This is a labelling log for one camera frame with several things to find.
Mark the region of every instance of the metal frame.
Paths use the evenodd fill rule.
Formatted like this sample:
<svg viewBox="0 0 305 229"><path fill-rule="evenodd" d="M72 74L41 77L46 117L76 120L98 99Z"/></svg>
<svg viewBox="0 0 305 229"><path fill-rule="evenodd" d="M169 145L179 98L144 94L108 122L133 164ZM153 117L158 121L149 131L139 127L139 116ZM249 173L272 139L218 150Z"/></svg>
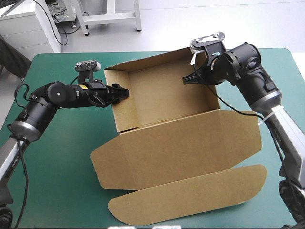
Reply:
<svg viewBox="0 0 305 229"><path fill-rule="evenodd" d="M80 0L73 0L75 12L81 25L81 30L85 35L89 35L89 25L119 23L125 21L136 21L137 31L141 31L141 19L139 0L134 1L134 12L115 13L115 0L107 0L107 13L99 15L84 15Z"/></svg>

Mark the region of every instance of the black wire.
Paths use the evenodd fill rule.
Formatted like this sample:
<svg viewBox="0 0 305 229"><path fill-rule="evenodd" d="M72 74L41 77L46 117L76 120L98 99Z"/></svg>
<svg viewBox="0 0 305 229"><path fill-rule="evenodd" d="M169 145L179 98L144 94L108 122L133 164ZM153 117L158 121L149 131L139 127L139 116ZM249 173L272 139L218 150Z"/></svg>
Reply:
<svg viewBox="0 0 305 229"><path fill-rule="evenodd" d="M198 74L198 72L197 72L197 70L196 70L195 65L193 65L193 68L194 68L194 73L195 73L195 75L196 75L197 77L201 78L201 79L203 80L203 82L204 82L204 79L203 79L201 76L199 76L199 74ZM210 86L209 86L207 83L205 83L204 85L206 85L207 88L208 88L208 89L209 89L209 90L210 90L210 91L211 91L211 92L212 92L221 102L223 102L226 106L230 107L230 108L231 108L232 110L234 110L235 112L237 112L237 113L239 113L239 114L241 114L241 115L256 116L256 117L258 117L258 118L260 118L260 119L262 119L262 120L264 119L262 116L260 116L260 115L258 115L258 114L248 114L248 113L244 113L244 112L238 111L237 109L235 109L234 107L232 107L231 105L229 105L227 102L225 102L216 92L214 92L214 91L212 90L212 88L210 88ZM294 188L293 188L292 181L291 181L291 179L290 179L289 176L288 176L287 169L286 169L286 166L285 166L285 163L284 163L284 158L283 158L283 155L282 155L281 150L280 150L280 148L279 148L279 145L278 145L278 142L277 142L277 140L276 140L276 137L275 137L274 133L272 132L271 126L268 124L268 122L265 122L265 124L266 124L266 126L268 127L268 130L269 130L269 132L270 132L270 134L271 134L271 138L272 138L273 143L274 143L274 145L275 145L275 147L276 147L276 151L277 151L277 153L278 153L278 155L279 155L279 157L280 157L280 160L281 160L281 163L282 163L282 168L283 168L283 171L284 171L284 175L285 175L286 180L288 181L289 187L290 187L291 192L292 192L293 199L294 199L294 201L295 201L295 203L296 203L296 205L297 205L297 207L298 207L298 210L300 211L300 214L301 214L302 218L305 220L305 212L304 212L304 210L303 210L301 204L297 201L297 198L296 198L296 195L295 195L295 190L294 190Z"/></svg>
<svg viewBox="0 0 305 229"><path fill-rule="evenodd" d="M199 73L197 72L195 65L193 65L193 68L194 68L194 73L195 73L195 75L196 75L198 78L201 78L201 79L202 79L202 77L199 76ZM219 97L219 95L218 95L215 91L213 91L213 89L212 89L207 83L205 83L204 85L205 85L205 86L213 93L213 95L215 95L221 102L223 102L226 106L230 107L230 108L231 108L232 110L234 110L235 112L237 112L237 113L239 113L239 114L241 114L241 115L255 116L255 117L258 117L258 118L260 118L260 119L262 119L262 120L264 119L264 118L263 118L262 116L260 116L259 114L248 114L248 113L244 113L244 112L241 112L241 111L235 109L234 107L232 107L231 105L229 105L225 100L223 100L221 97Z"/></svg>
<svg viewBox="0 0 305 229"><path fill-rule="evenodd" d="M28 171L25 165L25 161L24 161L24 157L23 157L23 153L22 153L22 149L21 149L21 145L20 145L20 140L17 139L17 145L18 145L18 151L19 151L19 157L21 158L21 162L22 162L22 167L23 167L23 173L25 176L25 188L24 188L24 197L23 197L23 203L22 203L22 207L20 210L20 214L19 217L17 219L16 225L15 225L15 229L19 226L24 209L25 209L25 205L27 203L27 198L28 198L28 190L29 190L29 175L28 175Z"/></svg>
<svg viewBox="0 0 305 229"><path fill-rule="evenodd" d="M53 26L52 26L51 20L49 19L49 16L48 16L46 10L45 10L45 9L43 8L43 6L41 6L36 0L32 0L32 1L35 2L35 3L37 3L37 4L42 8L42 10L44 11L44 13L46 14L46 16L47 16L47 18L48 18L48 20L49 20L49 23L50 23L50 25L51 25L53 34L54 34L55 39L57 40L57 42L58 42L60 45L67 45L67 44L68 44L68 36L66 35L66 42L65 42L64 44L61 43L61 42L58 40L58 38L57 38L57 36L56 36L56 34L55 34L54 28L53 28Z"/></svg>
<svg viewBox="0 0 305 229"><path fill-rule="evenodd" d="M18 100L17 100L18 92L19 92L20 88L21 88L23 85L25 85L26 88L27 88L27 89L25 90L24 94L23 94L23 98L24 98L25 100L29 101L29 99L28 99L26 96L27 96L27 94L28 94L28 92L29 92L29 90L30 90L30 86L29 86L28 84L26 84L26 83L23 83L23 84L21 84L20 86L18 86L18 87L16 88L15 93L14 93L14 97L15 97L15 102L16 102L17 106L20 107L20 108L23 108L23 109L25 110L25 114L27 115L27 113L28 113L27 107L25 107L25 106L23 106L23 105L20 105L20 104L18 103Z"/></svg>
<svg viewBox="0 0 305 229"><path fill-rule="evenodd" d="M72 31L72 32L66 32L66 33L64 33L64 32L59 32L59 33L60 33L60 34L73 34L73 33L77 32L77 31L80 29L80 27L81 27L81 26L77 27L77 29L74 30L74 31Z"/></svg>
<svg viewBox="0 0 305 229"><path fill-rule="evenodd" d="M77 80L77 78L78 78L78 76L76 76L70 84L74 83Z"/></svg>
<svg viewBox="0 0 305 229"><path fill-rule="evenodd" d="M81 26L77 27L77 29L74 30L74 31L72 31L72 32L66 32L66 33L64 33L64 32L59 32L59 33L60 33L60 34L72 34L72 33L77 32L77 31L80 29L80 27L81 27Z"/></svg>

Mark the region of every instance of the cardboard box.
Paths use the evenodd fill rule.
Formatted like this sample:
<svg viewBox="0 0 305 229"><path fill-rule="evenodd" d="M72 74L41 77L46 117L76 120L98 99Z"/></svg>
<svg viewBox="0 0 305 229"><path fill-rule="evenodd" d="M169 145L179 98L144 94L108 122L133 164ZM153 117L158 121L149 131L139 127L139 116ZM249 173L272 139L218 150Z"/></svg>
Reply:
<svg viewBox="0 0 305 229"><path fill-rule="evenodd" d="M110 211L123 222L145 225L239 204L255 196L263 186L266 171L262 166L252 170L244 167L239 173L230 169L260 150L257 118L219 110L217 98L204 85L183 85L182 77L193 72L191 58L190 50L185 48L104 70L107 84L119 83L130 90L130 97L113 106L120 135L94 150L91 159L103 188L141 190L109 203ZM198 66L204 61L205 55L199 54ZM213 196L213 202L221 204L205 202L204 208L188 206L181 212L189 198L174 202L170 198L181 189L186 196L193 196L196 187L205 185L202 180L209 180L206 185L212 189L225 185L233 190L233 183L224 183L221 178L230 174L234 174L236 182L248 183L237 197L227 195L231 201L223 201L224 193L220 191L216 192L220 196ZM192 201L201 199L200 195L207 193L200 192ZM156 197L180 211L174 210L170 215L158 211L154 217L153 211L135 214L132 206L139 205L136 199L152 203Z"/></svg>

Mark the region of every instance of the cardboard flap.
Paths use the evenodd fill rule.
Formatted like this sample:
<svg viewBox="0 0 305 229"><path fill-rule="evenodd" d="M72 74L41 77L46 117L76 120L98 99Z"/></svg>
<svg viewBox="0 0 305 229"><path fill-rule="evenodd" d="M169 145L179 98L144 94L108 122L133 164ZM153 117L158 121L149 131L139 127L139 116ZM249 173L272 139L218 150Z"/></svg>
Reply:
<svg viewBox="0 0 305 229"><path fill-rule="evenodd" d="M192 53L190 48L183 48L179 50L175 50L172 52L166 52L163 54L159 54L156 56L151 56L139 60L134 61L127 61L123 63L116 64L114 66L106 68L106 70L119 70L119 71L126 71L126 72L134 72L146 68L151 68L160 64L168 63L171 61L176 61L181 58L188 57L189 59L192 58Z"/></svg>
<svg viewBox="0 0 305 229"><path fill-rule="evenodd" d="M260 148L256 117L215 110L119 135L91 159L103 188L140 190L232 168Z"/></svg>
<svg viewBox="0 0 305 229"><path fill-rule="evenodd" d="M110 200L109 211L129 225L149 225L244 203L263 187L262 165L232 168L136 191Z"/></svg>

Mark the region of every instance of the green table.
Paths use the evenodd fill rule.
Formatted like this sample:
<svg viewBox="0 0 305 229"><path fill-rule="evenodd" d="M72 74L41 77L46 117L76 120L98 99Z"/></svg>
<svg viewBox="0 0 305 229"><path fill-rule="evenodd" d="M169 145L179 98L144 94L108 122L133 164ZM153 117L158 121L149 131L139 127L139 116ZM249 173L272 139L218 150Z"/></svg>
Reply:
<svg viewBox="0 0 305 229"><path fill-rule="evenodd" d="M284 94L283 105L305 130L305 83L286 49L261 49L263 65ZM41 54L35 57L26 77L31 91L56 80L70 83L77 76L76 62L96 59L102 68L160 52L113 52ZM95 78L104 80L103 71ZM217 86L218 94L240 110L249 107L236 87L228 82ZM20 112L13 105L6 124ZM294 224L278 194L280 160L265 126L261 127L263 147L259 153L238 166L263 164L268 177L262 191L252 200L233 206L159 225L181 225L184 228L279 228ZM0 144L8 138L7 129L0 131ZM123 225L108 211L108 201L128 193L101 188L94 172L90 153L117 136L111 107L89 107L59 110L41 139L32 143L25 154L30 178L27 206L21 227L105 228ZM24 176L21 163L9 182L14 198L15 220L23 200Z"/></svg>

